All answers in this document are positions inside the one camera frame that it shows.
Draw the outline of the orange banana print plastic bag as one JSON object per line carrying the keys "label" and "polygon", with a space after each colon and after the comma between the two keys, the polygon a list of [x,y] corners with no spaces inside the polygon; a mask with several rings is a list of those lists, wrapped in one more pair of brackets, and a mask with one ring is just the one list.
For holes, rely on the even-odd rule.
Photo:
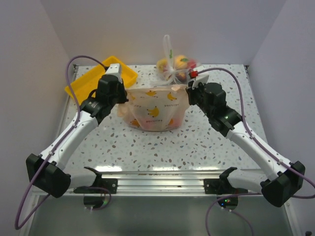
{"label": "orange banana print plastic bag", "polygon": [[127,90],[128,102],[118,105],[124,122],[144,131],[166,131],[182,125],[189,108],[185,85]]}

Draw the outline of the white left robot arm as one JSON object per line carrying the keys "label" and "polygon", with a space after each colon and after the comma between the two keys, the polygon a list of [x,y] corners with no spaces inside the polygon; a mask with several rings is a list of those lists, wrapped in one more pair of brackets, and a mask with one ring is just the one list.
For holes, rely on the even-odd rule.
{"label": "white left robot arm", "polygon": [[116,104],[127,102],[120,73],[107,71],[98,81],[95,97],[89,96],[68,127],[39,155],[26,159],[30,183],[55,198],[68,189],[86,187],[91,193],[101,190],[101,174],[89,167],[77,174],[64,169],[81,142],[111,113]]}

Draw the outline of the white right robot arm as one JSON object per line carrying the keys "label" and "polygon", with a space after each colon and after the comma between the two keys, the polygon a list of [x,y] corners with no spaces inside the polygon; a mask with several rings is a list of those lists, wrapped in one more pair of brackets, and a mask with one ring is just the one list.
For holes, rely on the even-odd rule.
{"label": "white right robot arm", "polygon": [[271,205],[281,207],[301,189],[305,166],[281,156],[255,135],[242,116],[227,106],[220,84],[190,81],[186,91],[189,104],[200,108],[211,127],[240,147],[263,171],[258,174],[230,167],[209,184],[212,193],[252,191],[263,195]]}

